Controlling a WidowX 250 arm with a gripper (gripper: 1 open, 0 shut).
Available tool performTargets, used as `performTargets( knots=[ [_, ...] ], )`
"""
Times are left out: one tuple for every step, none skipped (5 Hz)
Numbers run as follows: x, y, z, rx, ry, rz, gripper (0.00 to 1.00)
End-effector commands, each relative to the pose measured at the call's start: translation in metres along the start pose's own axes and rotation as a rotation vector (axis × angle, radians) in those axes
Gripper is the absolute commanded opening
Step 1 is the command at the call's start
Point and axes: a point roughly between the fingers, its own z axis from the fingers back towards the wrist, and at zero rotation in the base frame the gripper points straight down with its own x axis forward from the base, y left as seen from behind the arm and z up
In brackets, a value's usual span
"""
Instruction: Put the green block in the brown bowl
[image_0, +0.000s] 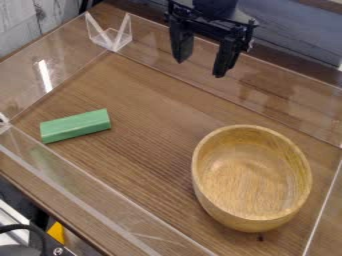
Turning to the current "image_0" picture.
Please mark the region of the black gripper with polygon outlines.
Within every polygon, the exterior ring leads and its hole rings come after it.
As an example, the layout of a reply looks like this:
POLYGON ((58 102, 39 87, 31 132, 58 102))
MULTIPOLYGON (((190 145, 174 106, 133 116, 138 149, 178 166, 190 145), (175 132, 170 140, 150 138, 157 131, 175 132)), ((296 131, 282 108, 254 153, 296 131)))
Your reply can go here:
POLYGON ((226 76, 234 68, 245 41, 253 38, 258 21, 238 7, 240 0, 167 0, 173 56, 178 63, 193 55, 194 34, 219 40, 213 75, 226 76))

